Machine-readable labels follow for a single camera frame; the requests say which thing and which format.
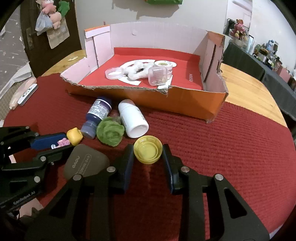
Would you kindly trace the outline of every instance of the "yellow bottle cap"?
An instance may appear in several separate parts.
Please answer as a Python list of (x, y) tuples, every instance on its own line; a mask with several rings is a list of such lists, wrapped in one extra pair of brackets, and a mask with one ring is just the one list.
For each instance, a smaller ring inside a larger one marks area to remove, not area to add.
[(67, 132), (67, 138), (73, 146), (77, 146), (82, 140), (83, 135), (81, 134), (80, 130), (75, 127)]
[(163, 145), (154, 136), (143, 136), (136, 140), (133, 152), (141, 163), (153, 164), (159, 160)]

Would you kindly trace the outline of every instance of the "dark wooden door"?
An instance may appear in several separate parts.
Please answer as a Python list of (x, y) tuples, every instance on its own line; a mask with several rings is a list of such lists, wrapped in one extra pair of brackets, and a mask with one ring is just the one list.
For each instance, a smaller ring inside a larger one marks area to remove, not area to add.
[[(35, 33), (36, 20), (40, 14), (40, 10), (35, 0), (24, 0), (21, 4), (20, 19), (22, 36), (25, 51), (35, 77), (44, 74), (44, 72), (67, 55), (77, 50), (81, 50), (74, 0), (64, 1), (67, 1), (70, 4), (70, 10), (66, 14), (66, 22), (70, 37), (65, 39), (54, 49), (50, 48), (46, 32), (39, 36)], [(59, 0), (55, 0), (54, 5), (57, 6), (58, 10)]]

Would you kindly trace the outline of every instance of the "tape roll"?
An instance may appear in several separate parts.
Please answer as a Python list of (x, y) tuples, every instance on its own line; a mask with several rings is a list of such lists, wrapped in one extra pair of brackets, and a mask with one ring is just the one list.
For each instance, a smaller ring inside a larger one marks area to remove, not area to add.
[(166, 67), (168, 69), (168, 80), (172, 77), (173, 63), (166, 60), (159, 60), (154, 63), (156, 66)]

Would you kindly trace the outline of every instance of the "sticker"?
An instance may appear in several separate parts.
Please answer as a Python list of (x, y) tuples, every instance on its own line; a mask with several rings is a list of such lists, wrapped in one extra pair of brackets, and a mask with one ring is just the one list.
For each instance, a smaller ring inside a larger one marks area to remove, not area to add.
[(89, 109), (88, 114), (93, 114), (103, 120), (107, 117), (109, 110), (101, 105), (100, 102), (100, 100), (96, 100), (92, 107)]
[(91, 162), (92, 156), (90, 154), (86, 154), (84, 157), (84, 160), (82, 161), (78, 171), (76, 174), (84, 175), (87, 167), (89, 166), (89, 163)]

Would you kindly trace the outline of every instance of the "white plastic bottle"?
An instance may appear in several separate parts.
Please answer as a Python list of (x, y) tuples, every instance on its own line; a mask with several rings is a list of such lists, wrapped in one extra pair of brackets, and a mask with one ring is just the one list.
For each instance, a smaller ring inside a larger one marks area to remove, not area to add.
[(118, 105), (121, 121), (130, 138), (138, 138), (146, 134), (149, 125), (135, 103), (125, 99)]

